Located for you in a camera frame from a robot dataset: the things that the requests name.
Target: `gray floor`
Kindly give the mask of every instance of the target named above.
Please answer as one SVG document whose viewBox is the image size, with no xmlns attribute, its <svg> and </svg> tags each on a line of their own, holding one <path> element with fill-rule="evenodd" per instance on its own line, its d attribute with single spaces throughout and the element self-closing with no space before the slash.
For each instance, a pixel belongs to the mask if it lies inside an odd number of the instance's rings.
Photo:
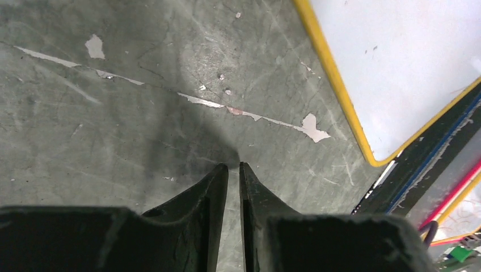
<svg viewBox="0 0 481 272">
<path fill-rule="evenodd" d="M 0 0 L 0 24 L 2 206 L 142 212 L 225 162 L 218 271 L 241 271 L 240 160 L 302 213 L 350 212 L 382 170 L 289 0 Z"/>
</svg>

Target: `yellow frame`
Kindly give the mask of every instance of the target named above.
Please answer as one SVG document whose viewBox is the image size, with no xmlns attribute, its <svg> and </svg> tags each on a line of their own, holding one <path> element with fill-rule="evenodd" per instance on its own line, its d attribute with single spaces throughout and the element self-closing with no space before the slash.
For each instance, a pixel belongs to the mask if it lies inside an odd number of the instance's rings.
<svg viewBox="0 0 481 272">
<path fill-rule="evenodd" d="M 389 163 L 394 157 L 397 156 L 402 150 L 404 150 L 410 143 L 418 138 L 428 127 L 430 127 L 436 120 L 438 120 L 444 113 L 446 113 L 452 106 L 454 106 L 461 98 L 463 98 L 468 92 L 470 92 L 476 85 L 481 83 L 481 76 L 475 80 L 469 87 L 467 87 L 461 94 L 459 94 L 451 103 L 445 106 L 436 116 L 434 116 L 429 122 L 427 122 L 420 130 L 418 130 L 411 138 L 409 138 L 402 146 L 400 146 L 394 153 L 392 153 L 387 159 L 378 161 L 374 158 L 372 150 L 369 146 L 368 139 L 364 134 L 361 123 L 356 115 L 354 106 L 344 86 L 344 82 L 341 78 L 339 70 L 337 69 L 334 57 L 332 56 L 329 46 L 327 45 L 326 38 L 318 24 L 317 18 L 314 14 L 314 10 L 311 7 L 309 0 L 293 0 L 294 5 L 297 8 L 302 22 L 311 38 L 311 42 L 319 56 L 320 62 L 326 71 L 327 77 L 331 82 L 332 89 L 336 93 L 337 99 L 341 104 L 341 108 L 346 115 L 347 121 L 353 130 L 357 143 L 361 148 L 364 158 L 375 167 L 383 166 Z"/>
<path fill-rule="evenodd" d="M 478 173 L 478 175 L 476 175 L 476 177 L 468 184 L 468 186 L 466 186 L 466 188 L 463 190 L 463 192 L 461 192 L 461 194 L 458 195 L 458 197 L 453 201 L 453 203 L 451 203 L 449 205 L 449 207 L 436 220 L 436 221 L 438 221 L 439 226 L 454 211 L 454 209 L 456 209 L 456 207 L 461 203 L 461 201 L 463 201 L 467 197 L 467 195 L 470 194 L 471 191 L 474 190 L 474 188 L 476 188 L 476 186 L 478 186 L 480 181 L 481 181 L 481 173 Z M 455 240 L 455 239 L 463 238 L 465 236 L 472 235 L 473 233 L 478 231 L 478 229 L 476 229 L 473 232 L 469 232 L 469 233 L 466 233 L 466 234 L 463 234 L 463 235 L 458 235 L 458 236 L 454 236 L 454 237 L 449 237 L 449 238 L 437 240 L 437 241 L 434 241 L 431 244 L 436 245 L 436 244 L 443 243 L 443 242 L 446 242 L 446 241 L 452 241 L 452 240 Z"/>
</svg>

